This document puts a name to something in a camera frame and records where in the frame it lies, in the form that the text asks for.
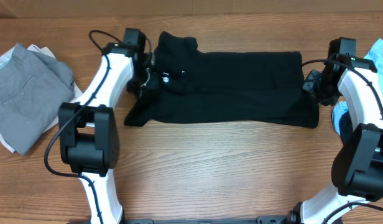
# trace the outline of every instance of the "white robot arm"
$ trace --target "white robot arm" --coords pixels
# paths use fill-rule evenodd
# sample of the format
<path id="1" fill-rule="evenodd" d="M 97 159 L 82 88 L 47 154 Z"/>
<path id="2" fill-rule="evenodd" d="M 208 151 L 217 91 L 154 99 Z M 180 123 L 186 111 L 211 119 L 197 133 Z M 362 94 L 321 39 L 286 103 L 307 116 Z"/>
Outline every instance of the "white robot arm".
<path id="1" fill-rule="evenodd" d="M 349 206 L 351 202 L 369 203 L 383 197 L 383 152 L 381 152 L 383 149 L 379 147 L 381 145 L 379 142 L 383 143 L 381 140 L 383 114 L 379 109 L 380 104 L 383 107 L 383 95 L 379 88 L 376 68 L 373 67 L 371 61 L 357 59 L 353 56 L 355 46 L 355 40 L 352 39 L 334 40 L 330 43 L 329 57 L 332 57 L 333 60 L 340 57 L 338 61 L 341 62 L 346 62 L 347 58 L 350 58 L 349 63 L 355 65 L 352 66 L 355 71 L 360 73 L 376 90 L 379 102 L 369 84 L 356 72 L 351 69 L 339 70 L 339 67 L 337 68 L 333 64 L 329 68 L 326 67 L 320 74 L 320 79 L 323 79 L 324 84 L 321 85 L 317 82 L 316 86 L 311 83 L 310 86 L 304 85 L 304 88 L 308 87 L 307 90 L 319 101 L 323 100 L 321 103 L 324 105 L 333 105 L 338 99 L 337 93 L 343 95 L 348 105 L 354 133 L 334 161 L 331 174 L 333 183 L 312 199 L 300 204 L 300 207 L 298 205 L 296 209 L 294 208 L 294 212 L 297 212 L 294 215 L 298 217 L 295 218 L 295 220 L 298 219 L 296 223 L 334 223 L 356 207 Z M 331 49 L 337 49 L 338 52 L 334 54 Z M 337 72 L 342 74 L 339 78 L 337 78 Z M 317 74 L 316 71 L 312 71 L 311 77 L 308 77 L 307 80 L 316 78 Z M 329 94 L 326 90 L 331 89 L 334 80 L 337 81 L 335 84 L 339 92 L 333 91 L 332 94 L 331 92 Z M 345 208 L 335 213 L 329 220 L 326 219 L 341 207 Z"/>
<path id="2" fill-rule="evenodd" d="M 97 93 L 96 98 L 93 99 L 88 106 L 98 107 L 100 105 L 106 105 L 107 107 L 115 108 L 123 89 L 125 89 L 126 83 L 134 75 L 132 58 L 116 53 L 110 53 L 107 56 L 110 61 L 111 70 L 101 89 Z M 107 66 L 107 60 L 104 56 L 102 56 L 101 65 L 97 74 L 89 87 L 86 89 L 85 93 L 77 99 L 81 105 L 85 104 L 85 102 L 91 97 L 91 94 L 96 90 L 96 87 L 99 85 L 100 81 L 104 77 L 104 74 L 106 73 Z M 89 127 L 95 126 L 94 123 L 87 123 L 86 125 Z M 82 175 L 88 177 L 94 182 L 104 223 L 119 224 L 123 219 L 123 210 L 117 198 L 113 169 L 109 169 L 104 177 L 100 177 L 99 174 L 90 172 L 83 172 Z M 86 180 L 80 180 L 85 188 L 86 196 L 91 209 L 90 223 L 100 224 L 92 189 Z"/>
<path id="3" fill-rule="evenodd" d="M 87 90 L 76 103 L 63 103 L 58 112 L 59 126 L 64 126 L 60 134 L 62 161 L 70 164 L 72 171 L 82 176 L 80 180 L 91 209 L 90 224 L 100 224 L 101 221 L 104 224 L 118 224 L 124 221 L 113 173 L 119 156 L 113 110 L 126 85 L 131 80 L 143 79 L 140 73 L 144 42 L 145 35 L 142 32 L 127 29 L 124 42 L 109 43 L 102 50 L 101 65 Z M 99 85 L 99 91 L 92 98 Z M 73 122 L 63 125 L 90 99 L 88 106 Z M 95 134 L 77 132 L 77 128 L 85 126 L 95 128 Z"/>

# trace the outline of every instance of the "black cable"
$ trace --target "black cable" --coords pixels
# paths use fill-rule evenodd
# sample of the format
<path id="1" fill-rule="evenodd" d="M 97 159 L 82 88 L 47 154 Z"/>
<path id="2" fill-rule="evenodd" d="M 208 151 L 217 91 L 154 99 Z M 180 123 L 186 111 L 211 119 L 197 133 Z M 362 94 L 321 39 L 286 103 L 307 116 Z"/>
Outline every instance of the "black cable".
<path id="1" fill-rule="evenodd" d="M 96 43 L 96 41 L 92 38 L 92 34 L 93 33 L 99 33 L 99 34 L 104 34 L 104 35 L 107 35 L 109 37 L 112 37 L 114 40 L 116 40 L 117 42 L 122 42 L 120 39 L 118 39 L 117 37 L 115 37 L 114 35 L 112 34 L 109 34 L 109 33 L 106 33 L 105 31 L 101 31 L 101 30 L 91 30 L 90 31 L 90 34 L 89 34 L 89 37 L 90 37 L 90 40 L 92 41 L 92 43 L 102 52 L 103 49 L 99 46 L 98 43 Z"/>
<path id="2" fill-rule="evenodd" d="M 331 212 L 323 221 L 323 224 L 327 224 L 328 221 L 334 216 L 336 215 L 337 213 L 341 212 L 342 210 L 344 210 L 345 208 L 351 208 L 352 209 L 352 206 L 353 205 L 359 205 L 359 206 L 363 206 L 363 207 L 367 207 L 367 208 L 372 208 L 372 209 L 375 209 L 375 210 L 378 210 L 378 211 L 382 211 L 383 212 L 383 208 L 382 207 L 379 207 L 379 206 L 376 206 L 376 205 L 370 205 L 368 203 L 361 203 L 361 202 L 349 202 L 345 205 L 342 205 L 341 207 L 337 208 L 336 210 L 334 210 L 333 212 Z"/>
<path id="3" fill-rule="evenodd" d="M 358 72 L 356 69 L 354 69 L 352 66 L 349 66 L 349 65 L 346 65 L 344 63 L 341 63 L 341 62 L 337 62 L 337 61 L 334 61 L 334 60 L 327 60 L 327 59 L 317 59 L 317 60 L 310 60 L 310 61 L 307 61 L 305 63 L 302 64 L 302 66 L 305 66 L 305 65 L 308 65 L 310 63 L 316 63 L 316 62 L 323 62 L 324 64 L 326 63 L 332 63 L 332 64 L 335 64 L 335 65 L 339 65 L 339 66 L 342 66 L 344 68 L 347 68 L 349 69 L 350 71 L 354 72 L 356 75 L 358 75 L 361 79 L 363 79 L 366 83 L 367 83 L 367 86 L 370 87 L 372 93 L 374 94 L 374 97 L 377 101 L 377 104 L 378 104 L 378 108 L 379 108 L 379 112 L 381 113 L 381 116 L 382 116 L 382 120 L 383 120 L 383 105 L 381 103 L 381 100 L 379 99 L 379 96 L 378 96 L 378 93 L 376 91 L 376 89 L 373 87 L 372 85 L 372 82 L 370 82 L 366 77 L 364 77 L 364 75 L 362 75 L 360 72 Z"/>
<path id="4" fill-rule="evenodd" d="M 92 38 L 92 33 L 101 33 L 101 34 L 106 34 L 116 40 L 118 40 L 120 42 L 120 40 L 118 38 L 116 38 L 115 36 L 111 35 L 111 34 L 108 34 L 106 32 L 103 32 L 103 31 L 100 31 L 100 30 L 91 30 L 90 33 L 89 33 L 89 37 L 92 41 L 92 43 L 95 44 L 95 46 L 103 53 L 103 50 L 102 48 L 96 43 L 96 41 Z M 59 176 L 62 176 L 62 177 L 75 177 L 75 178 L 81 178 L 81 179 L 84 179 L 87 181 L 88 185 L 91 187 L 92 189 L 92 192 L 93 192 L 93 197 L 95 199 L 95 205 L 96 205 L 96 211 L 98 212 L 98 217 L 99 217 L 99 220 L 100 220 L 100 223 L 103 224 L 103 218 L 102 218 L 102 215 L 101 215 L 101 211 L 100 211 L 100 208 L 99 208 L 99 202 L 98 202 L 98 195 L 96 193 L 96 189 L 93 185 L 93 182 L 81 175 L 81 174 L 66 174 L 66 173 L 62 173 L 62 172 L 57 172 L 55 170 L 53 170 L 51 168 L 51 166 L 49 165 L 48 163 L 48 156 L 49 156 L 49 152 L 50 152 L 50 149 L 52 148 L 53 144 L 55 143 L 55 141 L 58 139 L 60 133 L 62 133 L 62 131 L 65 129 L 65 127 L 70 124 L 70 122 L 72 122 L 87 106 L 89 103 L 91 103 L 91 101 L 96 97 L 96 94 L 98 93 L 99 89 L 102 87 L 104 81 L 106 80 L 108 74 L 109 74 L 109 71 L 110 71 L 110 61 L 109 61 L 109 58 L 107 57 L 107 55 L 103 55 L 107 61 L 107 69 L 106 69 L 106 73 L 104 74 L 102 80 L 100 81 L 99 85 L 96 87 L 96 90 L 91 94 L 91 97 L 89 98 L 89 100 L 81 106 L 81 108 L 58 130 L 58 132 L 54 135 L 54 137 L 52 138 L 52 140 L 49 142 L 48 146 L 47 146 L 47 150 L 45 151 L 45 155 L 44 155 L 44 163 L 45 163 L 45 167 L 47 168 L 47 170 L 49 172 L 51 172 L 52 174 L 55 174 L 55 175 L 59 175 Z"/>

